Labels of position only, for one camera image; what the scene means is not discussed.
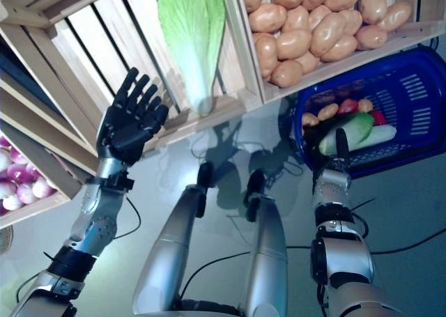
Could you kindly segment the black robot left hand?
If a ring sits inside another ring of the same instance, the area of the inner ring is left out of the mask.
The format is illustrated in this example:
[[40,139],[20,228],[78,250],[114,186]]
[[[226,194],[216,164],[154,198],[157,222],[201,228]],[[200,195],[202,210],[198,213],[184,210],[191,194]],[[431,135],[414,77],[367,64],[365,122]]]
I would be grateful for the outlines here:
[[114,158],[131,167],[142,156],[144,145],[164,125],[169,108],[155,93],[152,84],[144,90],[150,78],[131,68],[114,101],[107,108],[97,135],[98,157]]

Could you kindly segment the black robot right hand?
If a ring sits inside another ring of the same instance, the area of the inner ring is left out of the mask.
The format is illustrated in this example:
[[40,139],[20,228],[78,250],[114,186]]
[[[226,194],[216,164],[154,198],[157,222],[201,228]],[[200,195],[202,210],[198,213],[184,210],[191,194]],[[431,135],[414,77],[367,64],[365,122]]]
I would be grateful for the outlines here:
[[348,139],[342,128],[337,128],[335,132],[336,153],[331,156],[322,156],[316,162],[316,173],[320,173],[324,169],[332,169],[343,173],[348,173],[350,165]]

